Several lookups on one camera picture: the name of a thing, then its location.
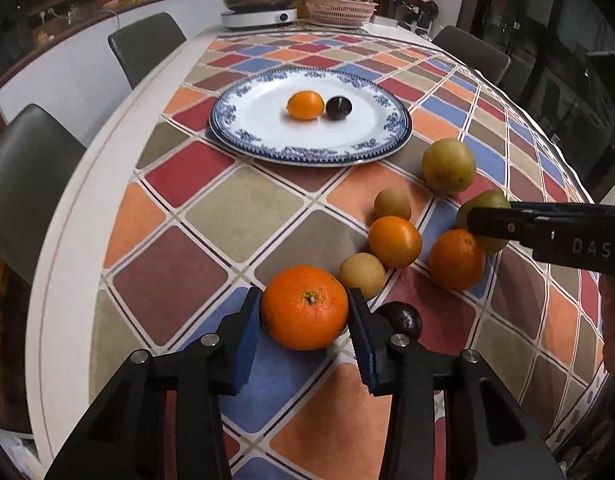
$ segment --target gray chair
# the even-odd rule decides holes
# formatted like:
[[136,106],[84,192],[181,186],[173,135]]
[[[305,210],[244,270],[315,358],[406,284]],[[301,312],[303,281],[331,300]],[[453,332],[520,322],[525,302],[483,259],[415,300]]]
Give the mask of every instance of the gray chair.
[[161,12],[123,27],[108,38],[132,88],[187,38],[174,19]]
[[510,67],[510,56],[457,27],[445,27],[432,40],[468,67],[478,70],[496,86]]
[[58,200],[84,152],[34,104],[0,136],[0,255],[30,284]]

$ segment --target orange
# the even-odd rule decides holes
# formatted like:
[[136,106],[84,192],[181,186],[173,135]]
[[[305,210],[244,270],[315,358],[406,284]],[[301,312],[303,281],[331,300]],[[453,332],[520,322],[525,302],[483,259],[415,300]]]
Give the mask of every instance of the orange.
[[485,269],[485,254],[476,237],[465,229],[452,229],[436,240],[428,260],[431,277],[450,290],[478,285]]
[[329,272],[290,267],[265,289],[260,315],[277,343],[292,350],[323,348],[345,329],[347,293]]
[[423,240],[416,227],[398,216],[374,220],[367,235],[370,252],[385,267],[402,269],[421,254]]
[[311,90],[296,92],[287,101],[287,113],[299,121],[316,119],[325,110],[323,98]]

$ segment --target blue square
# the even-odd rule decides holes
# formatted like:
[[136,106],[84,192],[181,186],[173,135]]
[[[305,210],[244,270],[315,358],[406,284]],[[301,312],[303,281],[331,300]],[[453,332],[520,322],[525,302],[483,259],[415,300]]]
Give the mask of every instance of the blue square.
[[[197,337],[214,332],[223,317],[240,310],[247,291],[244,286],[233,291],[194,330],[183,348]],[[294,352],[284,348],[261,328],[250,379],[237,397],[220,398],[221,412],[247,433],[257,433],[303,388],[326,358],[325,349]]]
[[425,101],[423,101],[421,106],[433,114],[442,117],[444,120],[458,126],[459,128],[463,128],[465,120],[467,119],[466,112],[453,107],[438,97],[428,97]]
[[255,456],[234,473],[234,480],[296,480],[296,478],[273,465],[270,459]]
[[465,81],[465,79],[461,79],[460,77],[453,75],[449,77],[449,80],[452,81],[452,83],[462,86],[465,90],[472,92],[472,94],[476,92],[476,86],[470,85],[470,83]]
[[238,65],[234,65],[232,68],[234,70],[239,70],[240,72],[260,72],[261,70],[267,70],[274,66],[278,65],[277,61],[272,61],[271,59],[248,59],[247,61],[242,61]]
[[532,136],[532,132],[529,131],[525,126],[521,126],[518,122],[516,122],[511,117],[510,120],[510,128],[518,133],[523,139],[527,140],[532,146],[534,145],[534,137]]
[[452,67],[450,67],[450,65],[446,65],[442,61],[435,58],[428,59],[428,63],[434,65],[436,68],[444,70],[445,72],[450,72],[450,70],[452,70]]
[[463,142],[469,146],[474,153],[476,166],[483,172],[491,176],[496,182],[505,186],[505,160],[488,146],[481,144],[474,137],[466,135]]
[[272,45],[254,45],[246,46],[245,48],[239,48],[236,52],[240,52],[241,54],[247,54],[248,56],[260,56],[261,54],[267,54],[268,52],[272,52],[277,48],[277,46]]
[[315,41],[314,44],[329,45],[329,46],[347,45],[347,43],[343,43],[342,41],[336,41],[336,40],[318,40],[318,41]]
[[468,288],[467,291],[474,295],[475,298],[481,300],[485,296],[485,292],[487,291],[487,280],[490,277],[490,272],[492,271],[492,266],[494,265],[494,255],[489,254],[485,257],[485,270],[483,271],[483,277],[481,279],[481,283],[472,288]]
[[354,63],[343,65],[342,67],[337,68],[336,70],[338,72],[345,72],[348,74],[357,75],[359,77],[369,79],[370,81],[373,81],[374,79],[377,79],[381,76],[379,73],[374,72],[373,70],[369,70],[360,65],[355,65]]
[[445,231],[450,231],[457,222],[457,212],[459,208],[452,206],[444,200],[435,199],[436,205],[430,214],[427,225],[423,228],[421,238],[423,238],[423,250],[419,260],[427,265],[430,258],[430,250],[434,242]]
[[561,186],[564,186],[563,175],[561,171],[556,167],[556,164],[549,160],[543,153],[539,152],[539,159],[541,160],[541,166],[550,174],[550,176],[556,180]]

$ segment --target white cabinet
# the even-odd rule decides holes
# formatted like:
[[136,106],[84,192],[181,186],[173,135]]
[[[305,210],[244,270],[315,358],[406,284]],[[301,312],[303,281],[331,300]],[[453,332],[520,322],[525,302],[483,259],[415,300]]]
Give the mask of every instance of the white cabinet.
[[123,12],[86,28],[28,64],[0,89],[0,109],[10,122],[36,103],[89,146],[131,88],[108,44],[118,24],[168,12],[190,39],[220,25],[223,0],[164,0]]

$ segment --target pink basket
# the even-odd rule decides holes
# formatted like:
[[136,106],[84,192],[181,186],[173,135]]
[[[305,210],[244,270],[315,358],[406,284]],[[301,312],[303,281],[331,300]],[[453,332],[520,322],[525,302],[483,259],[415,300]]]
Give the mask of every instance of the pink basket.
[[364,25],[374,14],[377,4],[354,0],[305,0],[312,18],[333,25]]

